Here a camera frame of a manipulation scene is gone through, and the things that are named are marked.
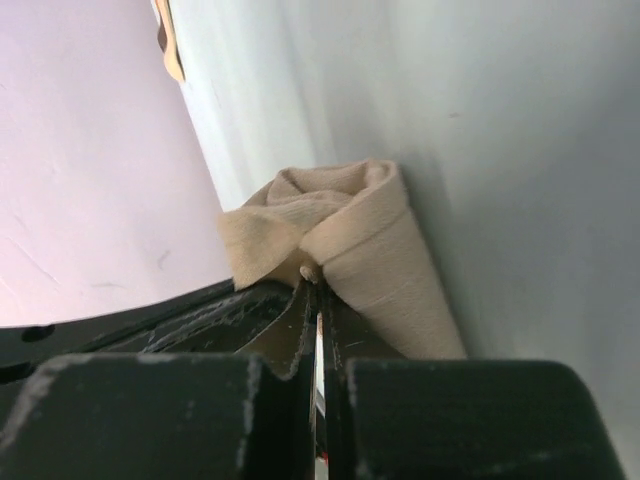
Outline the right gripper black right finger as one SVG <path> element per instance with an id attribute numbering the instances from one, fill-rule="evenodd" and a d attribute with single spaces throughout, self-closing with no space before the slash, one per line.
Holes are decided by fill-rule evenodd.
<path id="1" fill-rule="evenodd" d="M 621 479 L 581 378 L 530 360 L 410 360 L 318 290 L 332 479 Z"/>

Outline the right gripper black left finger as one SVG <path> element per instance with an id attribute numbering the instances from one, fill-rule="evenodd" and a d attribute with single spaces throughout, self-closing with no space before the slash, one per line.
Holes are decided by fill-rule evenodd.
<path id="1" fill-rule="evenodd" d="M 235 352 L 69 353 L 1 386 L 5 479 L 310 479 L 318 290 Z"/>

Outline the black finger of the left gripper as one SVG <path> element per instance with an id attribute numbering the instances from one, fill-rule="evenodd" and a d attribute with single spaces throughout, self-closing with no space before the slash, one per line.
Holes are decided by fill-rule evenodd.
<path id="1" fill-rule="evenodd" d="M 1 329 L 1 386 L 23 382 L 46 360 L 69 353 L 235 352 L 272 324 L 293 289 L 220 283 L 154 305 L 59 324 Z"/>

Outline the beige cloth napkin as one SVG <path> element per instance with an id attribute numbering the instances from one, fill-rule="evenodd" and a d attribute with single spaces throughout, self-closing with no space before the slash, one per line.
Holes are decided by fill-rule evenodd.
<path id="1" fill-rule="evenodd" d="M 236 288 L 323 280 L 401 354 L 465 358 L 395 162 L 283 169 L 219 233 Z"/>

